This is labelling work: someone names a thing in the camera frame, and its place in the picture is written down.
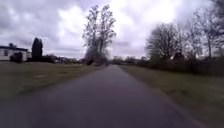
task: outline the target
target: sky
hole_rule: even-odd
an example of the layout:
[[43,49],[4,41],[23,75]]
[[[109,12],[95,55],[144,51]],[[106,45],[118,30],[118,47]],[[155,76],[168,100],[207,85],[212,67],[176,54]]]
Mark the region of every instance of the sky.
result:
[[82,58],[82,31],[94,5],[110,5],[117,36],[110,56],[145,56],[146,38],[157,24],[186,21],[207,0],[4,0],[0,3],[0,45],[31,49],[42,38],[44,54]]

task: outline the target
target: tree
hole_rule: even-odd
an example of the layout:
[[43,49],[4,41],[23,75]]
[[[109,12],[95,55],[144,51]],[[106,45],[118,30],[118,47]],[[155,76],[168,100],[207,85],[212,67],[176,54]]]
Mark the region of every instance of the tree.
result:
[[197,26],[195,19],[187,21],[185,25],[185,35],[188,44],[187,54],[190,56],[199,56],[202,54],[201,31]]
[[136,59],[134,56],[128,56],[126,59],[125,59],[125,62],[127,64],[135,64],[136,63]]
[[106,5],[99,11],[98,6],[90,9],[87,18],[87,25],[83,31],[83,38],[87,46],[87,61],[106,60],[108,55],[107,46],[112,43],[112,38],[116,35],[113,31],[115,19]]
[[152,31],[147,39],[146,50],[153,58],[170,59],[179,49],[177,30],[173,24],[161,24]]
[[99,46],[98,50],[102,52],[112,43],[112,38],[116,36],[113,30],[115,19],[113,18],[113,13],[109,11],[110,6],[106,5],[101,10],[101,19],[99,23]]
[[43,53],[42,48],[43,48],[42,39],[35,38],[32,46],[32,58],[34,60],[41,59]]
[[201,39],[204,46],[208,49],[209,58],[212,57],[213,48],[218,46],[219,28],[217,25],[217,17],[215,10],[201,9],[195,13],[197,27],[201,32]]
[[89,10],[89,15],[86,17],[87,24],[85,25],[82,37],[85,40],[85,46],[88,48],[97,47],[98,14],[98,5],[96,5]]

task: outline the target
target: window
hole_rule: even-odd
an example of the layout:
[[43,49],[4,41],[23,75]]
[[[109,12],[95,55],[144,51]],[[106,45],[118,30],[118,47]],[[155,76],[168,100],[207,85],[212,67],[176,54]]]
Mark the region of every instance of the window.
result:
[[5,55],[5,56],[8,56],[8,55],[9,55],[9,51],[8,51],[8,50],[5,50],[5,51],[4,51],[4,55]]

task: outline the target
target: house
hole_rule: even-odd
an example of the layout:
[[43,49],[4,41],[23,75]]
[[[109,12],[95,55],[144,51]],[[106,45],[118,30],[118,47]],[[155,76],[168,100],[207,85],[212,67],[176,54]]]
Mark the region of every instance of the house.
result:
[[28,57],[28,49],[17,48],[14,45],[0,46],[0,61],[9,61],[10,56],[18,52],[22,53],[23,61],[26,61]]

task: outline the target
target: field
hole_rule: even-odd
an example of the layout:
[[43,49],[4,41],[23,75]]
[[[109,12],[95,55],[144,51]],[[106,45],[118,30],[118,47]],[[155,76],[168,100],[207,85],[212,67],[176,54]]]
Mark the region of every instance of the field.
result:
[[54,85],[88,72],[97,67],[76,64],[48,63],[0,63],[0,98],[15,96],[21,93]]
[[121,68],[162,91],[209,128],[224,128],[224,78],[196,76],[140,67]]

